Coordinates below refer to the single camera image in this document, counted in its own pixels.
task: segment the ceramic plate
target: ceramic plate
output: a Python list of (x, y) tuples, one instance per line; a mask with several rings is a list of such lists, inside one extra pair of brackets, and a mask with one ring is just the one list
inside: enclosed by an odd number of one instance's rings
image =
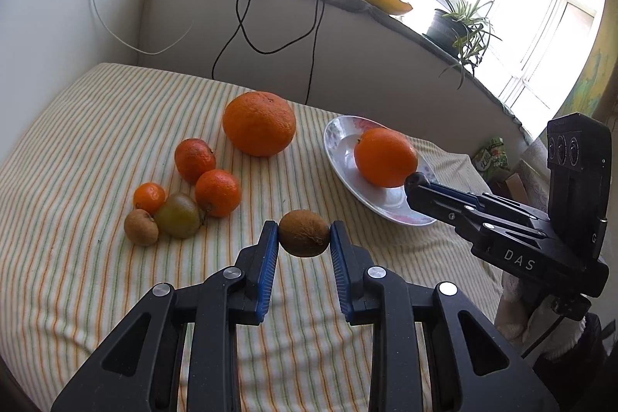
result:
[[(367, 182), (356, 168), (354, 146), (361, 134), (372, 128), (384, 126), (356, 116), (340, 116), (326, 125), (324, 147), (341, 182), (361, 203), (388, 220), (404, 225), (432, 224), (436, 219), (410, 209), (403, 186), (392, 189), (377, 187)], [(417, 170), (424, 173), (429, 181), (438, 181), (433, 169), (420, 154)]]

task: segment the large orange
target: large orange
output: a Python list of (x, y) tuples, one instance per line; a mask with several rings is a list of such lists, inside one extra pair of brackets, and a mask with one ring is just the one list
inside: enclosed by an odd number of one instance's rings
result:
[(240, 204), (238, 179), (225, 170), (204, 173), (195, 185), (195, 200), (208, 217), (226, 217)]
[(273, 93), (250, 91), (234, 98), (223, 113), (223, 131), (237, 149), (251, 156), (274, 156), (296, 133), (296, 116)]
[(187, 138), (180, 142), (174, 152), (174, 162), (180, 176), (192, 185), (202, 173), (216, 166), (211, 148), (199, 138)]
[(163, 203), (165, 203), (165, 189), (154, 182), (140, 185), (133, 193), (133, 206), (146, 210), (150, 215), (154, 215)]
[(364, 132), (354, 147), (358, 171), (379, 187), (400, 187), (416, 171), (418, 157), (408, 139), (388, 128)]

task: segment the cardboard box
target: cardboard box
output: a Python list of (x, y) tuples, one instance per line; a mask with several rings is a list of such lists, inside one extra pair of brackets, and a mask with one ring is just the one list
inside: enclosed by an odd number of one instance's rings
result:
[(496, 196), (506, 197), (508, 199), (512, 199), (513, 201), (517, 201), (518, 203), (530, 206), (528, 194), (526, 193), (526, 189), (523, 187), (521, 178), (519, 178), (517, 173), (509, 175), (502, 182), (491, 182), (489, 184), (489, 188)]

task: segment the striped bed sheet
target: striped bed sheet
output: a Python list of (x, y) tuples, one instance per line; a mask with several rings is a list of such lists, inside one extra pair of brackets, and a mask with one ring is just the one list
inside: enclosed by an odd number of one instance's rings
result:
[[(265, 220), (279, 221), (292, 209), (343, 220), (352, 242), (376, 263), (421, 285), (453, 281), (493, 319), (500, 273), (474, 258), (451, 227), (388, 222), (345, 189), (322, 144), (336, 114), (292, 103), (297, 134), (283, 153), (257, 159), (234, 149), (221, 115), (245, 91), (100, 64), (53, 101), (0, 168), (0, 354), (42, 411), (154, 284), (202, 282), (254, 244)], [(168, 193), (191, 192), (173, 160), (188, 137), (204, 139), (217, 166), (240, 179), (241, 206), (227, 219), (209, 220), (193, 238), (132, 246), (122, 222), (138, 185), (156, 181)], [(412, 141), (441, 183), (488, 190), (467, 156)], [(328, 253), (313, 259), (280, 253), (265, 322), (239, 327), (237, 337), (244, 411), (367, 410), (372, 330), (345, 323)], [(187, 344), (180, 411), (189, 350)], [(429, 404), (424, 364), (423, 378)]]

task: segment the brown fruit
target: brown fruit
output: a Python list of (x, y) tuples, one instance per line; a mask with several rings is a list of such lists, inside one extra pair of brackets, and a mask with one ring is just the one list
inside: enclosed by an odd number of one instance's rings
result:
[(133, 244), (149, 246), (159, 239), (159, 228), (146, 210), (133, 210), (124, 219), (124, 233)]
[(265, 91), (250, 91), (234, 98), (221, 123), (234, 146), (250, 156), (274, 156), (290, 144), (296, 133), (296, 116), (288, 103)]
[(316, 257), (331, 241), (331, 229), (324, 219), (309, 210), (292, 210), (279, 222), (279, 242), (296, 257)]

